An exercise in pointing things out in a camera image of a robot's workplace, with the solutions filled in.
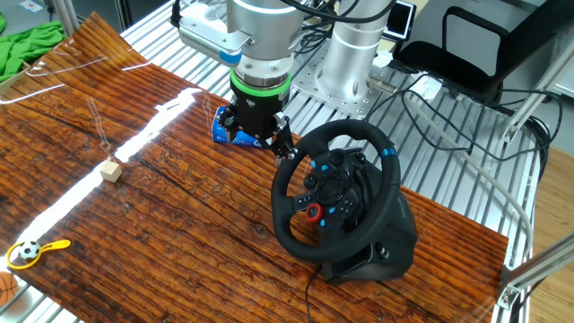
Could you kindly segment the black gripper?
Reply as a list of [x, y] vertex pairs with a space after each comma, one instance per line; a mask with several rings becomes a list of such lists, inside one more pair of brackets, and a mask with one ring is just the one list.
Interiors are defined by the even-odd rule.
[[218, 136], [232, 143], [239, 130], [262, 139], [262, 145], [274, 155], [274, 166], [292, 160], [297, 149], [291, 135], [290, 119], [283, 109], [290, 98], [290, 89], [276, 94], [263, 91], [263, 96], [233, 89], [235, 101], [228, 104], [216, 116]]

